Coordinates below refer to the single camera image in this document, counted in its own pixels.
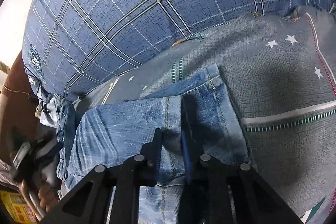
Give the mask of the person's hand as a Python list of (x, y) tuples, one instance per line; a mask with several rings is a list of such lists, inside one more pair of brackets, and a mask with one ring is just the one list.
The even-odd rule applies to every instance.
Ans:
[(45, 175), (40, 175), (37, 184), (36, 186), (34, 181), (32, 184), (28, 184), (25, 180), (22, 180), (19, 191), (37, 220), (40, 221), (60, 200), (58, 193), (51, 188)]

